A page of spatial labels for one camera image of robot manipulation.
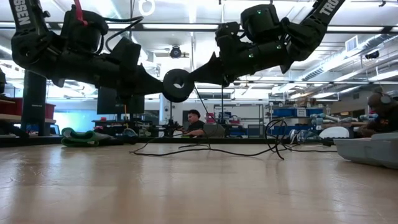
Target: ceiling light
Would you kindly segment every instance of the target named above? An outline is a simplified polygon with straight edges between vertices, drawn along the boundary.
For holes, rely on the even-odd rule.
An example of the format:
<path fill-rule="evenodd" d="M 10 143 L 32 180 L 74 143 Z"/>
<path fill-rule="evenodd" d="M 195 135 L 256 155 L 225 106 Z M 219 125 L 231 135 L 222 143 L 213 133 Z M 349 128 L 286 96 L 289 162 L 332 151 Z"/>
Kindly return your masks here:
<path fill-rule="evenodd" d="M 285 77 L 262 77 L 260 81 L 282 81 Z"/>
<path fill-rule="evenodd" d="M 205 99 L 205 100 L 208 100 L 208 101 L 221 101 L 221 99 Z"/>
<path fill-rule="evenodd" d="M 339 102 L 339 100 L 335 99 L 319 99 L 317 102 Z"/>
<path fill-rule="evenodd" d="M 303 94 L 301 94 L 301 93 L 296 93 L 296 94 L 294 94 L 294 95 L 291 95 L 291 96 L 290 96 L 290 99 L 296 99 L 296 98 L 300 98 L 300 97 L 302 97 L 302 96 L 305 96 L 305 95 L 303 95 Z"/>
<path fill-rule="evenodd" d="M 333 94 L 335 94 L 335 93 L 319 93 L 319 94 L 316 94 L 315 96 L 313 96 L 312 98 L 324 98 L 324 97 L 331 96 Z"/>
<path fill-rule="evenodd" d="M 378 74 L 375 77 L 370 78 L 369 81 L 370 82 L 375 82 L 375 81 L 391 78 L 391 77 L 394 77 L 396 75 L 398 75 L 398 70 L 397 71 L 392 71 L 392 72 L 386 72 L 386 73 Z"/>
<path fill-rule="evenodd" d="M 381 31 L 383 27 L 377 26 L 328 26 L 328 31 L 341 31 L 341 32 L 372 32 Z"/>
<path fill-rule="evenodd" d="M 367 85 L 367 84 L 369 84 L 369 82 L 335 82 L 335 84 Z"/>
<path fill-rule="evenodd" d="M 347 75 L 343 75 L 342 77 L 336 78 L 336 79 L 335 79 L 335 82 L 340 82 L 340 81 L 349 79 L 349 78 L 351 78 L 351 77 L 354 77 L 354 76 L 356 76 L 356 75 L 357 75 L 356 72 L 351 72 L 351 73 L 349 73 L 349 74 L 347 74 Z"/>
<path fill-rule="evenodd" d="M 213 29 L 217 30 L 217 24 L 144 24 L 145 29 Z"/>
<path fill-rule="evenodd" d="M 300 84 L 329 84 L 329 82 L 318 82 L 318 81 L 294 81 L 294 83 L 300 83 Z"/>
<path fill-rule="evenodd" d="M 129 25 L 130 24 L 127 24 L 127 23 L 113 23 L 113 22 L 108 23 L 108 27 L 110 29 L 124 29 Z"/>
<path fill-rule="evenodd" d="M 15 28 L 15 23 L 14 22 L 0 22 L 0 27 Z"/>
<path fill-rule="evenodd" d="M 224 89 L 223 93 L 232 93 L 233 91 L 235 91 L 234 89 Z M 199 94 L 201 93 L 221 93 L 221 89 L 201 89 L 198 88 L 198 92 Z"/>
<path fill-rule="evenodd" d="M 7 47 L 4 47 L 0 45 L 0 50 L 4 51 L 5 53 L 12 55 L 12 50 L 8 49 Z"/>
<path fill-rule="evenodd" d="M 150 3 L 150 9 L 147 12 L 144 11 L 144 8 L 143 8 L 145 2 L 149 2 Z M 139 0 L 139 2 L 138 2 L 138 10 L 139 10 L 139 13 L 141 13 L 142 16 L 150 16 L 150 15 L 152 15 L 152 13 L 155 12 L 155 0 Z"/>
<path fill-rule="evenodd" d="M 262 80 L 259 80 L 259 81 L 253 81 L 253 83 L 270 83 L 270 84 L 278 83 L 278 84 L 280 84 L 280 83 L 289 83 L 289 81 L 262 81 Z"/>
<path fill-rule="evenodd" d="M 347 93 L 347 92 L 349 92 L 349 91 L 356 90 L 357 88 L 359 88 L 359 86 L 355 86 L 355 87 L 351 87 L 351 88 L 345 89 L 345 90 L 343 90 L 343 91 L 340 91 L 340 93 Z"/>

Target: wire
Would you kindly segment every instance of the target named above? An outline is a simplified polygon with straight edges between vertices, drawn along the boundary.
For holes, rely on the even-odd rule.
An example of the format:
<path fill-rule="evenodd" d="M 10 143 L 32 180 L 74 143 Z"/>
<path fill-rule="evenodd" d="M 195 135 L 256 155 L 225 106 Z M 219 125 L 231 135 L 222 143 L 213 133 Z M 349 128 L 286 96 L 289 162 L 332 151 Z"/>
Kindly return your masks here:
<path fill-rule="evenodd" d="M 126 28 L 124 28 L 121 31 L 118 31 L 117 33 L 113 34 L 112 36 L 110 36 L 106 42 L 105 42 L 105 47 L 109 52 L 112 52 L 111 48 L 109 47 L 109 41 L 111 41 L 113 38 L 117 37 L 118 35 L 122 34 L 123 32 L 131 29 L 132 27 L 134 27 L 135 25 L 137 25 L 138 23 L 140 23 L 142 21 L 142 19 L 137 20 L 136 22 L 133 22 L 132 24 L 128 25 Z"/>
<path fill-rule="evenodd" d="M 134 21 L 143 20 L 143 19 L 144 19 L 143 16 L 136 16 L 136 17 L 132 17 L 129 19 L 115 19 L 115 18 L 104 17 L 104 20 L 109 21 L 109 22 L 134 22 Z"/>
<path fill-rule="evenodd" d="M 211 114 L 209 114 L 209 112 L 208 112 L 208 110 L 207 110 L 207 107 L 206 107 L 205 103 L 203 102 L 203 99 L 201 98 L 201 96 L 200 96 L 200 94 L 199 94 L 199 92 L 198 92 L 196 86 L 194 86 L 194 88 L 195 88 L 195 90 L 196 90 L 196 92 L 197 92 L 197 95 L 198 95 L 198 97 L 199 97 L 199 99 L 200 99 L 200 101 L 201 101 L 201 103 L 202 103 L 202 105 L 203 105 L 203 107 L 204 107 L 206 113 L 207 113 L 208 115 L 210 115 L 211 118 L 216 122 L 216 124 L 217 124 L 216 130 L 215 130 L 215 132 L 216 132 L 217 129 L 218 129 L 218 125 L 219 125 L 219 124 L 217 123 L 217 120 L 214 119 L 214 117 L 213 117 Z M 283 132 L 283 134 L 281 135 L 280 138 L 279 138 L 279 132 L 278 132 L 278 134 L 276 134 L 276 136 L 270 135 L 270 136 L 273 136 L 273 137 L 275 138 L 274 146 L 271 146 L 271 145 L 268 143 L 268 139 L 267 139 L 268 130 L 270 130 L 272 127 L 274 127 L 274 126 L 275 126 L 276 124 L 278 124 L 278 123 L 280 123 L 280 124 L 279 124 L 279 130 L 282 130 L 282 128 L 284 127 L 284 132 Z M 261 154 L 263 154 L 263 153 L 272 151 L 272 152 L 276 152 L 277 155 L 279 156 L 279 158 L 281 158 L 282 160 L 285 160 L 285 158 L 283 158 L 282 155 L 280 154 L 281 151 L 291 151 L 291 152 L 292 152 L 292 151 L 294 151 L 294 152 L 336 152 L 336 151 L 318 151 L 318 150 L 297 150 L 297 149 L 292 149 L 293 147 L 295 147 L 295 146 L 297 146 L 297 145 L 288 146 L 288 145 L 286 145 L 286 144 L 283 143 L 283 140 L 284 140 L 284 138 L 285 138 L 285 136 L 286 136 L 286 132 L 287 132 L 287 128 L 286 128 L 286 127 L 287 127 L 287 123 L 285 122 L 284 118 L 282 118 L 282 119 L 275 119 L 275 120 L 270 121 L 270 122 L 266 125 L 266 129 L 265 129 L 265 133 L 264 133 L 264 136 L 265 136 L 264 140 L 266 141 L 266 144 L 268 145 L 268 149 L 265 149 L 265 150 L 263 150 L 263 151 L 261 151 L 261 152 L 257 152 L 257 153 L 254 153 L 254 154 L 242 154 L 242 153 L 229 152 L 229 151 L 225 151 L 225 150 L 221 150 L 221 149 L 213 149 L 213 148 L 211 147 L 210 140 L 209 140 L 209 136 L 211 136 L 211 135 L 208 135 L 204 129 L 200 129 L 200 130 L 202 130 L 202 131 L 205 133 L 205 137 L 207 138 L 207 141 L 208 141 L 208 146 L 205 147 L 205 148 L 200 148 L 200 149 L 184 149 L 184 150 L 179 150 L 179 151 L 175 151 L 175 152 L 168 152 L 168 153 L 163 153 L 163 154 L 142 153 L 142 152 L 139 152 L 140 150 L 144 149 L 149 143 L 155 141 L 156 139 L 160 139 L 160 138 L 154 138 L 154 139 L 151 139 L 151 140 L 147 141 L 147 142 L 144 144 L 144 146 L 140 147 L 139 149 L 136 149 L 136 150 L 133 150 L 133 151 L 129 151 L 129 153 L 135 154 L 135 155 L 138 155 L 138 156 L 156 156 L 156 157 L 162 157 L 162 156 L 169 156 L 169 155 L 178 154 L 178 153 L 182 153 L 182 152 L 216 151 L 216 152 L 223 152 L 223 153 L 231 154 L 231 155 L 234 155 L 234 156 L 253 157 L 253 156 L 258 156 L 258 155 L 261 155 Z M 182 134 L 175 134 L 175 135 L 172 135 L 172 136 L 164 136 L 164 137 L 161 137 L 161 138 L 167 138 L 167 137 L 171 138 L 171 137 L 175 137 L 175 136 L 181 136 L 181 135 L 184 135 L 184 134 L 185 134 L 185 133 L 182 133 Z M 282 146 L 284 147 L 284 149 L 279 150 L 278 145 L 282 145 Z M 184 147 L 195 147 L 195 146 L 204 146 L 204 145 L 199 144 L 199 143 L 198 143 L 198 144 L 190 144 L 190 145 L 186 145 L 186 146 L 180 146 L 180 147 L 178 147 L 178 149 L 181 149 L 181 148 L 184 148 Z"/>

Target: person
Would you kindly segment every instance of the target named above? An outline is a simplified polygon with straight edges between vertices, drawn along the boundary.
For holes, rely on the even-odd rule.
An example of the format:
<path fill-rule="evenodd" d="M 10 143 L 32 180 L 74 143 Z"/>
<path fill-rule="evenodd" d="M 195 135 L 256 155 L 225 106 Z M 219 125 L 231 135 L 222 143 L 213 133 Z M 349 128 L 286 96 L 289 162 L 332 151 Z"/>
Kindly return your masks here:
<path fill-rule="evenodd" d="M 360 127 L 359 133 L 369 138 L 377 133 L 398 131 L 398 101 L 384 93 L 375 93 L 368 99 L 368 105 L 377 115 L 374 121 Z"/>
<path fill-rule="evenodd" d="M 184 133 L 186 136 L 202 136 L 204 135 L 203 127 L 205 123 L 203 121 L 199 120 L 200 118 L 200 113 L 197 110 L 190 110 L 188 111 L 188 121 L 190 123 L 189 127 L 187 130 L 181 129 L 181 131 Z"/>

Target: computer monitor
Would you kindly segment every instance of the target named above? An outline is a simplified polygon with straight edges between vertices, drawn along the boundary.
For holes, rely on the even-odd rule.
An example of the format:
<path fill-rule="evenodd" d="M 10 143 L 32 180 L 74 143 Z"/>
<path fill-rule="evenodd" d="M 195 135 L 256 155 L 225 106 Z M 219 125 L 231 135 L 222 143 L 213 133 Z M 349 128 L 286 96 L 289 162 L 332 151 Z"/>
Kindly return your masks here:
<path fill-rule="evenodd" d="M 144 96 L 133 96 L 127 105 L 127 113 L 144 113 Z M 98 89 L 97 114 L 124 114 L 124 104 L 118 99 L 116 90 L 100 87 Z"/>

